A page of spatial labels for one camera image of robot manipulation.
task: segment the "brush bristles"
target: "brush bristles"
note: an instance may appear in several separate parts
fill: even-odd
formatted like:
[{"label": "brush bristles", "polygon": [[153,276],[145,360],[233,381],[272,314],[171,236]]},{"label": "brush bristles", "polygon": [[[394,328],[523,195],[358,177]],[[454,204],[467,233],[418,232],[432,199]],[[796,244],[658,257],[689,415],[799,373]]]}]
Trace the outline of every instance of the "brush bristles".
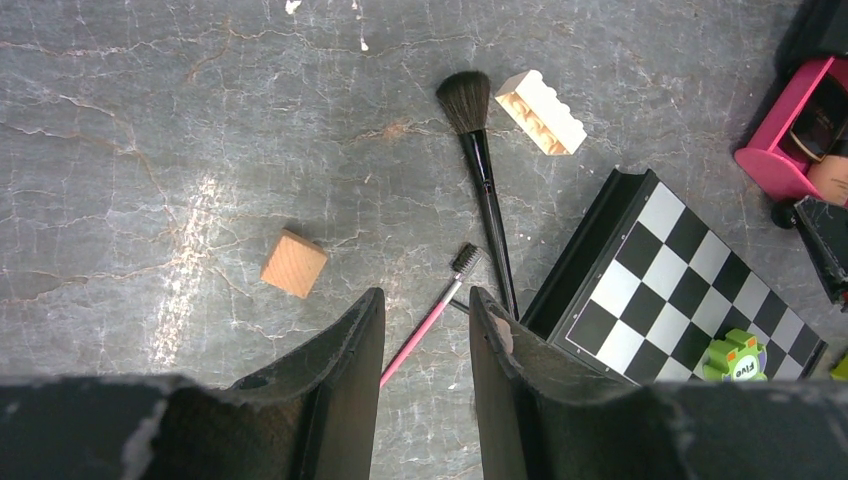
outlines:
[{"label": "brush bristles", "polygon": [[459,251],[456,258],[451,263],[451,268],[454,272],[459,273],[463,277],[471,275],[477,262],[483,257],[483,251],[476,245],[466,243],[462,250]]},{"label": "brush bristles", "polygon": [[436,98],[458,135],[486,128],[491,83],[483,72],[451,75],[436,90]]}]

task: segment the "brush ferrule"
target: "brush ferrule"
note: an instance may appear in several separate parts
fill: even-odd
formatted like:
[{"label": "brush ferrule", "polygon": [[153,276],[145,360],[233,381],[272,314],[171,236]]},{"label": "brush ferrule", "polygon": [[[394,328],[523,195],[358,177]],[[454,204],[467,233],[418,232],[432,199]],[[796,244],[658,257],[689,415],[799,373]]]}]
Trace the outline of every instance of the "brush ferrule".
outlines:
[{"label": "brush ferrule", "polygon": [[474,185],[483,193],[494,193],[495,179],[489,161],[489,142],[486,130],[480,129],[459,135],[459,144],[471,169]]}]

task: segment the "makeup brush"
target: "makeup brush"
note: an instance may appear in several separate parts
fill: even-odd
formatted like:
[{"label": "makeup brush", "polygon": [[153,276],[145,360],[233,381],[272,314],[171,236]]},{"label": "makeup brush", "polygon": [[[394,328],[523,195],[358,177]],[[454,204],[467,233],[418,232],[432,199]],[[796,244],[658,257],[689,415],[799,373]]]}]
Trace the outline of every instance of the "makeup brush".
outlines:
[{"label": "makeup brush", "polygon": [[486,139],[490,91],[491,84],[485,73],[460,72],[442,82],[436,90],[436,98],[439,99],[448,122],[459,137],[459,143],[468,161],[483,214],[489,253],[495,263],[501,298],[507,311],[518,321],[518,303],[512,286],[506,234],[495,192],[495,179],[489,161],[489,143]]},{"label": "makeup brush", "polygon": [[442,295],[442,298],[436,303],[436,306],[427,315],[427,318],[421,322],[421,325],[415,330],[411,337],[406,341],[403,348],[395,355],[395,358],[392,359],[389,366],[386,367],[386,370],[383,372],[383,375],[380,376],[380,388],[383,388],[383,385],[392,378],[392,375],[395,374],[400,365],[404,360],[412,353],[412,350],[415,349],[416,345],[424,338],[424,335],[430,330],[430,327],[439,319],[439,316],[442,315],[442,312],[447,308],[448,303],[450,303],[453,296],[456,295],[459,287],[462,286],[462,282],[471,275],[471,272],[474,271],[474,267],[477,266],[477,263],[480,261],[480,257],[483,256],[483,252],[480,251],[476,246],[466,243],[465,246],[462,247],[462,250],[459,251],[459,254],[456,258],[451,262],[451,268],[455,272],[453,276],[453,282],[451,282],[450,286],[445,293]]}]

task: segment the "chessboard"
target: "chessboard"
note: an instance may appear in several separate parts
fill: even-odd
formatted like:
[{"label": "chessboard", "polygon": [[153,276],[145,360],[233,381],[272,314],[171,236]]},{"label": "chessboard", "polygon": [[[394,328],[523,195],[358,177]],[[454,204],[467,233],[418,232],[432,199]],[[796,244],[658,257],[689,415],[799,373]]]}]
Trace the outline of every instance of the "chessboard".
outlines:
[{"label": "chessboard", "polygon": [[822,339],[652,171],[614,171],[522,323],[621,381],[704,379],[738,328],[772,380],[810,373]]}]

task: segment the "pink plastic tray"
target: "pink plastic tray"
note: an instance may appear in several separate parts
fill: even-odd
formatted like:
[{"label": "pink plastic tray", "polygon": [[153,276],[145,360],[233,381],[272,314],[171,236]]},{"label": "pink plastic tray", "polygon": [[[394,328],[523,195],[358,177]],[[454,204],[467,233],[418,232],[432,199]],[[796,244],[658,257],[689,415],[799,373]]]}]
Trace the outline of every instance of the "pink plastic tray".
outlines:
[{"label": "pink plastic tray", "polygon": [[821,198],[805,176],[809,167],[807,160],[793,157],[779,144],[826,73],[848,87],[848,59],[831,57],[807,62],[792,77],[748,146],[733,154],[739,165],[775,201],[800,199],[806,195]]}]

